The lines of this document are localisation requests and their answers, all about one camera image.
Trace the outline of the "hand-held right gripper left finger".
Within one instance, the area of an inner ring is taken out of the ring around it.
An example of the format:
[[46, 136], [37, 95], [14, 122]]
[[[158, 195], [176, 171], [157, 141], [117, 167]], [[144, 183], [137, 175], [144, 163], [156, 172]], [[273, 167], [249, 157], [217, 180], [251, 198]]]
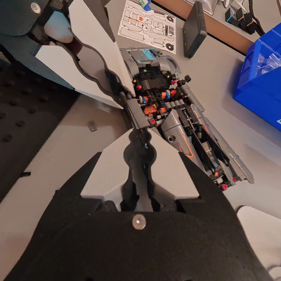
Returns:
[[124, 150], [131, 143], [129, 135], [132, 131], [128, 130], [102, 151], [80, 194], [82, 198], [113, 201], [117, 210], [121, 211], [120, 203], [125, 195], [122, 187], [129, 176]]

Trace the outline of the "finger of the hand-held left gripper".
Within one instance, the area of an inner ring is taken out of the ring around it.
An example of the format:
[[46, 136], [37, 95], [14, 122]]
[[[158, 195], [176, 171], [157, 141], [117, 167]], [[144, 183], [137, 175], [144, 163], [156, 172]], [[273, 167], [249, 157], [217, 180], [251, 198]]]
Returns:
[[73, 55], [64, 46], [42, 45], [35, 57], [69, 83], [75, 91], [109, 106], [123, 109], [106, 94], [105, 89], [98, 85], [98, 81], [92, 77], [87, 78], [86, 74], [83, 74]]
[[122, 87], [135, 97], [132, 78], [100, 1], [75, 0], [69, 5], [68, 11], [75, 37], [84, 46], [98, 53], [106, 68], [118, 78]]

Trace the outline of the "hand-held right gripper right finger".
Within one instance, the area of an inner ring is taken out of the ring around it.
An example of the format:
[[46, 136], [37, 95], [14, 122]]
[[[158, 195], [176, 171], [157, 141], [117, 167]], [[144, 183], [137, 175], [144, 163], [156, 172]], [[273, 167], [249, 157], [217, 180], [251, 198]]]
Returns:
[[152, 197], [162, 205], [167, 201], [198, 198], [199, 192], [178, 150], [151, 129], [148, 132], [151, 135], [149, 143], [156, 151], [156, 159], [151, 165]]

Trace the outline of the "grey toy brick car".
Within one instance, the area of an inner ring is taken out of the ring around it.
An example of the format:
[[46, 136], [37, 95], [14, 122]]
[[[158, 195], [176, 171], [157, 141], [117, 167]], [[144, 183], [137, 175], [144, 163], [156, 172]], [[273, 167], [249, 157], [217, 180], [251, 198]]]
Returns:
[[248, 167], [214, 125], [191, 91], [186, 75], [170, 55], [153, 47], [120, 49], [132, 80], [133, 96], [106, 70], [113, 94], [136, 129], [151, 128], [176, 150], [192, 160], [221, 189], [238, 181], [254, 184]]

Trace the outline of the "white sticker sheet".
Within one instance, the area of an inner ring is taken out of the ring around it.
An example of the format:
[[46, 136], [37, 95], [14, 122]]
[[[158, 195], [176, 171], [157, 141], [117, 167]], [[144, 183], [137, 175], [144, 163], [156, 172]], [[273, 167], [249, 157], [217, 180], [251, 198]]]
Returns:
[[176, 17], [152, 8], [146, 11], [136, 1], [125, 2], [118, 35], [176, 54]]

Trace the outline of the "black dimpled mat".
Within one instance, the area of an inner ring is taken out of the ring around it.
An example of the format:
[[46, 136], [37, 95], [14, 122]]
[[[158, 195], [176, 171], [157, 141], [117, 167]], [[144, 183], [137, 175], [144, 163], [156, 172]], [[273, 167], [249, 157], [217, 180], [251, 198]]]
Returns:
[[16, 61], [1, 68], [0, 200], [80, 96]]

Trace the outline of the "dark grey power bank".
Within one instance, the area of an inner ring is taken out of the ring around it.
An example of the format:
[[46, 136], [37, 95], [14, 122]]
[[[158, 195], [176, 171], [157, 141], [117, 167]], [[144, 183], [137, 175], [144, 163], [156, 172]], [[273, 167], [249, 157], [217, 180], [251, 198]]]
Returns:
[[184, 56], [191, 59], [207, 36], [203, 5], [195, 1], [183, 26]]

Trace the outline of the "white lamp base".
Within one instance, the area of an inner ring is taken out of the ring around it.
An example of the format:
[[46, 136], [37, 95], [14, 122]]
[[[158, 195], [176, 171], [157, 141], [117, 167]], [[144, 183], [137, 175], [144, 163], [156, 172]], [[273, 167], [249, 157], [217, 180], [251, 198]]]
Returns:
[[246, 237], [273, 280], [281, 280], [281, 220], [249, 206], [237, 209]]

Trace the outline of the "grey flat device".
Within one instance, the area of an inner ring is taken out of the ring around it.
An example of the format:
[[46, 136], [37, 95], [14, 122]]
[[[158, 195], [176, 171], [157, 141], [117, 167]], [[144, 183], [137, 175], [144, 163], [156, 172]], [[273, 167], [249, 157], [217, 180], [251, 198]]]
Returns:
[[204, 12], [213, 16], [218, 1], [219, 0], [202, 0]]

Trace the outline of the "blue plastic storage bin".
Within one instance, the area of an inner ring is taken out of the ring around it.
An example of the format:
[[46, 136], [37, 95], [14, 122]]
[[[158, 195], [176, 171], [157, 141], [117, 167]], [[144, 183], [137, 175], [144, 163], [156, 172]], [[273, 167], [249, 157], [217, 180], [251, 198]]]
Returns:
[[259, 54], [281, 55], [281, 24], [257, 39], [247, 51], [234, 100], [281, 130], [281, 67], [256, 76]]

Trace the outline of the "small black device box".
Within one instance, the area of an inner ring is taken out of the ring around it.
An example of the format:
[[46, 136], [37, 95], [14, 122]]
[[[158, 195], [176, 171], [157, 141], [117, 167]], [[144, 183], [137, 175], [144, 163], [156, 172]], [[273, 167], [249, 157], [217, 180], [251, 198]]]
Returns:
[[241, 30], [247, 32], [252, 35], [255, 33], [255, 25], [251, 13], [246, 13], [242, 18], [238, 21], [238, 26]]
[[238, 27], [241, 23], [244, 23], [242, 8], [234, 9], [230, 7], [225, 13], [225, 21], [236, 27]]

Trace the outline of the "clear plastic bag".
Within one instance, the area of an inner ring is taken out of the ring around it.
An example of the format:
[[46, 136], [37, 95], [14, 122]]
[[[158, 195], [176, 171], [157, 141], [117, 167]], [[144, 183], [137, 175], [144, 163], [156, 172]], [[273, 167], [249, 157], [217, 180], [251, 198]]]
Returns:
[[281, 55], [272, 53], [265, 58], [262, 54], [259, 54], [258, 64], [256, 68], [256, 76], [260, 76], [262, 74], [268, 73], [272, 70], [281, 67]]

